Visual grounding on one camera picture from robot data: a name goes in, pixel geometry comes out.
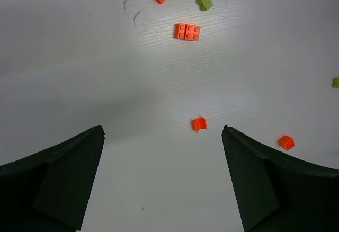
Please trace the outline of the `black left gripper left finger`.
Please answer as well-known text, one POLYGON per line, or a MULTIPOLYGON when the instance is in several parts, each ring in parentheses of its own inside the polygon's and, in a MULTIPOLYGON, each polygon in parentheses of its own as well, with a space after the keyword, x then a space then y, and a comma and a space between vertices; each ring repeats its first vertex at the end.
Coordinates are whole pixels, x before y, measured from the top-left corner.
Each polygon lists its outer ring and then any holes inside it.
POLYGON ((1 231, 80 231, 103 151, 92 127, 1 166, 1 231))

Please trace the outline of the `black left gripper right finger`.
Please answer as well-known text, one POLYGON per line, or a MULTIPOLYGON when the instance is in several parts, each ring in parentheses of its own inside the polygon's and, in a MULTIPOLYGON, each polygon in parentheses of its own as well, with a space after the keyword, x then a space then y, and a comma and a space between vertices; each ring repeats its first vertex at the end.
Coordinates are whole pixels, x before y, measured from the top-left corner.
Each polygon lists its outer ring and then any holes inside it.
POLYGON ((300 160, 224 126, 245 231, 338 231, 338 170, 300 160))

